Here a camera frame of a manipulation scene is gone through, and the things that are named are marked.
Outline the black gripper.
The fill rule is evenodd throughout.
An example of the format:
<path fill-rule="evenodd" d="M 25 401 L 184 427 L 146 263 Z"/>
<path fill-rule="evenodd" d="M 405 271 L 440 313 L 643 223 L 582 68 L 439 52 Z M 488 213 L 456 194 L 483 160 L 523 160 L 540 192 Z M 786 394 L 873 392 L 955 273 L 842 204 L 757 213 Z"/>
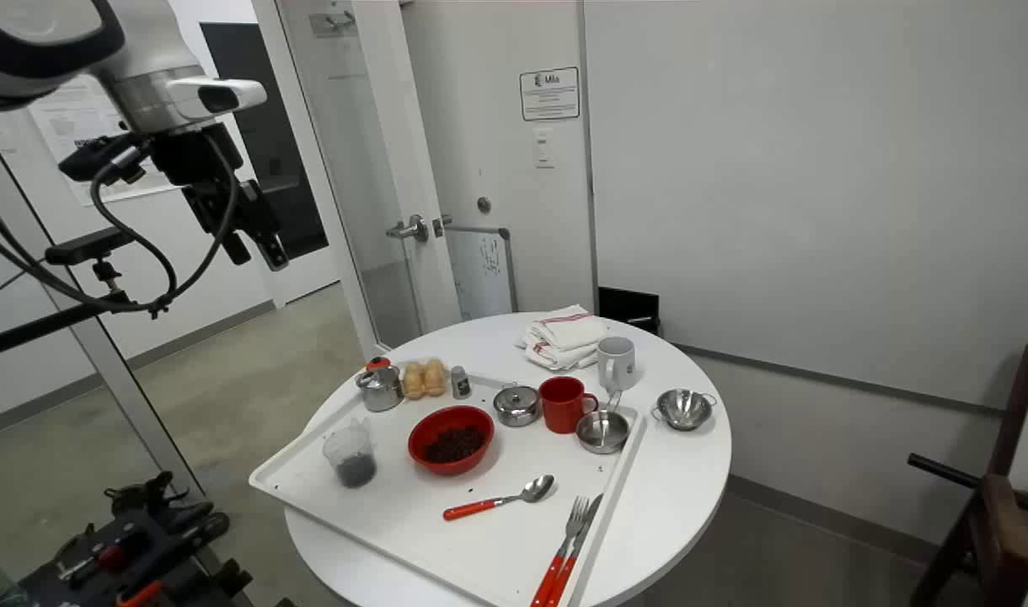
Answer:
<path fill-rule="evenodd" d="M 241 157 L 222 123 L 148 138 L 134 131 L 96 135 L 64 155 L 57 169 L 69 182 L 89 182 L 102 169 L 110 169 L 113 177 L 134 182 L 141 160 L 151 160 L 170 186 L 182 190 L 187 209 L 195 213 L 205 233 L 211 233 L 225 204 L 232 204 L 232 229 L 216 235 L 216 241 L 237 265 L 248 263 L 248 249 L 241 246 L 237 229 L 256 235 L 256 246 L 270 271 L 282 271 L 289 263 L 280 223 L 277 217 L 270 219 L 270 201 L 253 182 L 240 182 L 237 175 Z"/>

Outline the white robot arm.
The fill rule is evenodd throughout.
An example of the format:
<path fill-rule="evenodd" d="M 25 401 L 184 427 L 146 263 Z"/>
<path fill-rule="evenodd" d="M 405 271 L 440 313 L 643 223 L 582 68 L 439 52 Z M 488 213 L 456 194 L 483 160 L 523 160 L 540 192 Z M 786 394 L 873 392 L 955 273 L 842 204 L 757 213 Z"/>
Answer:
<path fill-rule="evenodd" d="M 248 246 L 270 271 L 289 263 L 280 219 L 258 186 L 240 177 L 241 157 L 222 123 L 258 109 L 267 86 L 209 73 L 170 0 L 0 0 L 0 111 L 25 109 L 80 73 L 102 84 L 123 131 L 96 135 L 66 157 L 73 182 L 89 182 L 110 148 L 148 150 L 232 263 L 244 263 Z"/>

